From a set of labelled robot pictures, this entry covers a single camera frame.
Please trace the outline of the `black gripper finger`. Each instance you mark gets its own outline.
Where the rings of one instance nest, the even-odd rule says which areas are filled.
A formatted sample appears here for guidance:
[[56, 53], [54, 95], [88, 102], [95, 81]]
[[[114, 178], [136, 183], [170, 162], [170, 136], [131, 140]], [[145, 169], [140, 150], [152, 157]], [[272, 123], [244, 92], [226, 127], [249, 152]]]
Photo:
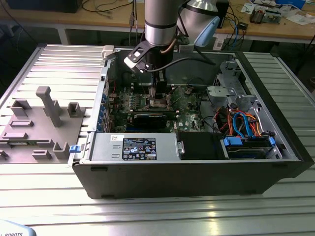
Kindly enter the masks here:
[[165, 96], [167, 88], [167, 78], [165, 70], [159, 71], [156, 82], [156, 99], [162, 99]]
[[153, 100], [156, 100], [156, 94], [157, 94], [157, 81], [158, 81], [158, 75], [156, 72], [152, 72], [152, 85], [149, 87], [149, 95]]

